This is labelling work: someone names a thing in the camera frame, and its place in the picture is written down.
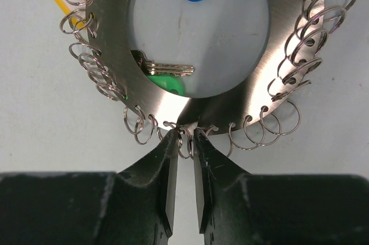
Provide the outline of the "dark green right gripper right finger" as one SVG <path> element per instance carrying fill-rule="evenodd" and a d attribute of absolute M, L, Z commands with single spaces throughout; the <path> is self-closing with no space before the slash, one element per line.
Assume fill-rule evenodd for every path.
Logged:
<path fill-rule="evenodd" d="M 368 180 L 251 174 L 194 132 L 195 193 L 205 244 L 367 244 Z"/>

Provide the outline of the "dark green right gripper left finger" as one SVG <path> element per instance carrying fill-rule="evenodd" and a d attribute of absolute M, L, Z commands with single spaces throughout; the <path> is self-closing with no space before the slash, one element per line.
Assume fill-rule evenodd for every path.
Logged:
<path fill-rule="evenodd" d="M 2 244 L 167 244 L 178 135 L 121 172 L 1 174 Z"/>

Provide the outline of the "steel disc keyring holder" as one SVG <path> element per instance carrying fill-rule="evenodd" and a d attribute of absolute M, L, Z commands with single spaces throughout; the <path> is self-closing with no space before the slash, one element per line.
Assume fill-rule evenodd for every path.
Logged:
<path fill-rule="evenodd" d="M 281 127 L 271 129 L 265 118 L 310 84 L 306 75 L 322 64 L 319 52 L 356 0 L 268 0 L 269 34 L 255 69 L 231 90 L 203 99 L 167 92 L 138 67 L 127 42 L 130 0 L 67 2 L 84 6 L 60 22 L 69 25 L 66 34 L 76 37 L 76 45 L 86 48 L 75 58 L 102 95 L 137 115 L 128 132 L 138 138 L 146 123 L 151 135 L 176 130 L 187 136 L 188 156 L 193 157 L 197 128 L 231 135 L 259 123 L 262 136 L 271 134 L 277 140 L 286 135 Z"/>

